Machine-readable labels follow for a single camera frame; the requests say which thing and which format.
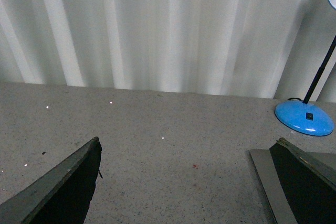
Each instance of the curtain fold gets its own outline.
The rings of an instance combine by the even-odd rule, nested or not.
[[[0,81],[303,98],[335,34],[327,0],[0,0]]]

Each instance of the lamp arm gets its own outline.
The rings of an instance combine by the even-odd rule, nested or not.
[[[317,83],[319,82],[319,80],[320,80],[320,78],[321,78],[321,76],[322,76],[322,74],[323,74],[323,72],[324,72],[324,69],[326,68],[326,65],[327,65],[327,63],[328,63],[328,61],[329,61],[329,59],[330,59],[330,57],[331,57],[331,55],[332,55],[332,52],[333,52],[334,49],[335,49],[335,46],[336,46],[336,36],[335,36],[334,40],[332,41],[332,43],[331,43],[331,45],[330,45],[330,48],[329,48],[329,50],[328,50],[328,52],[327,52],[327,55],[326,55],[326,57],[324,58],[324,60],[323,60],[323,62],[322,62],[322,64],[321,64],[319,70],[317,71],[317,73],[316,73],[316,75],[315,75],[315,77],[314,77],[314,79],[313,79],[313,82],[311,83],[311,85],[310,85],[310,87],[309,87],[309,90],[308,90],[308,92],[307,92],[307,94],[306,94],[306,97],[305,97],[304,100],[303,100],[303,103],[305,103],[305,104],[308,103],[308,101],[309,101],[311,95],[312,95],[313,92],[314,92],[314,89],[315,89]]]

